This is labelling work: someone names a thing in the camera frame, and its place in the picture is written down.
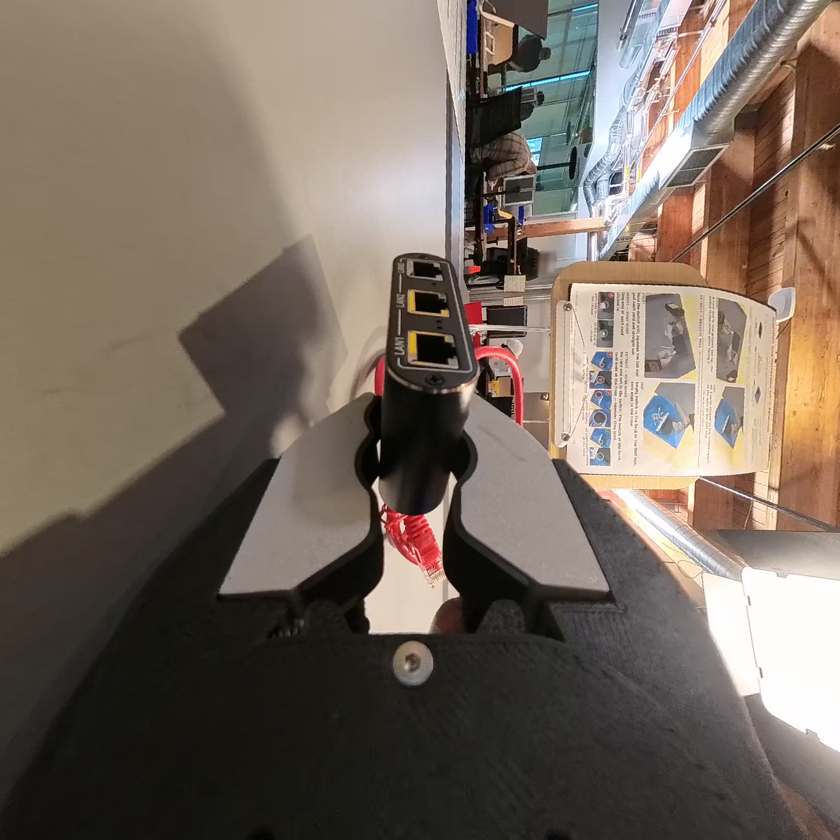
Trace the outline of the black metal pole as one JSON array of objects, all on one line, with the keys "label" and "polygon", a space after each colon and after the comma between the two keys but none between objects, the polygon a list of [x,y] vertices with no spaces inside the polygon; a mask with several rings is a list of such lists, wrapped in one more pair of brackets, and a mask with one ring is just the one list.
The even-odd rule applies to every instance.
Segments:
[{"label": "black metal pole", "polygon": [[837,122],[831,129],[824,132],[824,134],[817,140],[808,145],[801,153],[798,153],[786,165],[781,167],[777,172],[773,173],[765,182],[752,190],[745,198],[743,198],[734,208],[728,211],[725,215],[720,217],[717,222],[706,228],[702,233],[693,238],[689,244],[678,252],[669,262],[676,263],[681,261],[683,257],[687,256],[690,251],[701,243],[706,241],[711,235],[716,233],[726,223],[730,222],[738,216],[743,210],[749,207],[760,196],[767,193],[769,189],[782,182],[787,176],[791,175],[795,169],[807,161],[815,152],[823,149],[826,145],[831,145],[839,134],[839,122]]}]

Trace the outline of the person's right hand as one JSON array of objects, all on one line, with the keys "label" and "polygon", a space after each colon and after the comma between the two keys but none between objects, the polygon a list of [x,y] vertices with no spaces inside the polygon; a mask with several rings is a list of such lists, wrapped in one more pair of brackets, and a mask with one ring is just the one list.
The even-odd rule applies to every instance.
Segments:
[{"label": "person's right hand", "polygon": [[464,603],[460,596],[449,598],[437,609],[428,631],[435,635],[467,633]]}]

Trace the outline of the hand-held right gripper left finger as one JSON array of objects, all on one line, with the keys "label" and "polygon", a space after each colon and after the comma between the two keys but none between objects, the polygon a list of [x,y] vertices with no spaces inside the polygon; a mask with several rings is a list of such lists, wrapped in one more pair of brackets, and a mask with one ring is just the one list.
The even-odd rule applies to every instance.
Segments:
[{"label": "hand-held right gripper left finger", "polygon": [[280,457],[219,596],[362,601],[384,570],[381,399],[362,394]]}]

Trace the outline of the white sheet stand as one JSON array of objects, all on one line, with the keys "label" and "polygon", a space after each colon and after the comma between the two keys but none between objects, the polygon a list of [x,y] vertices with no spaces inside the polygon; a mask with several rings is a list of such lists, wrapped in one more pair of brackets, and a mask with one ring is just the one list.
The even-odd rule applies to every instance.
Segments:
[{"label": "white sheet stand", "polygon": [[548,449],[552,456],[563,452],[575,430],[583,426],[588,404],[585,373],[587,345],[575,309],[569,301],[552,301],[548,327],[527,325],[469,324],[471,334],[489,332],[545,333],[550,339]]}]

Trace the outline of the silver ventilation duct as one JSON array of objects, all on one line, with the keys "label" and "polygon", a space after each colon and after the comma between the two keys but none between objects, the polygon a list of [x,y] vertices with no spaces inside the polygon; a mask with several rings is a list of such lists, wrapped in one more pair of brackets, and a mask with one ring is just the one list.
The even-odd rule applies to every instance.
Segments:
[{"label": "silver ventilation duct", "polygon": [[708,574],[731,581],[742,580],[743,562],[734,560],[703,538],[689,525],[675,518],[639,490],[620,489],[616,494],[626,507],[672,543],[691,562]]},{"label": "silver ventilation duct", "polygon": [[641,179],[649,155],[648,111],[621,107],[613,121],[603,157],[584,179],[584,198],[593,217],[601,217],[604,230],[588,234],[587,257],[599,258],[609,227]]},{"label": "silver ventilation duct", "polygon": [[823,11],[827,1],[757,1],[668,138],[657,189],[691,186],[729,146],[753,94]]}]

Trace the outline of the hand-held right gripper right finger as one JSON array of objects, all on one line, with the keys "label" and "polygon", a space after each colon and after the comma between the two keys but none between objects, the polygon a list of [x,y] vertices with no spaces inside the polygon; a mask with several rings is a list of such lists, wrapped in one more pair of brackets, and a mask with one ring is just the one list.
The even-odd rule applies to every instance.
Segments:
[{"label": "hand-held right gripper right finger", "polygon": [[474,397],[457,465],[444,570],[465,602],[610,599],[558,471],[530,433]]}]

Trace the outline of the black ethernet port box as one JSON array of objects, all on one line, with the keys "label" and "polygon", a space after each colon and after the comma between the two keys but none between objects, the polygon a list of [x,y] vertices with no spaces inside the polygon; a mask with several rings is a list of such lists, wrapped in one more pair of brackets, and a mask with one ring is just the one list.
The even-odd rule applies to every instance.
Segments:
[{"label": "black ethernet port box", "polygon": [[380,494],[405,516],[442,501],[463,437],[479,366],[453,265],[395,257],[381,395]]}]

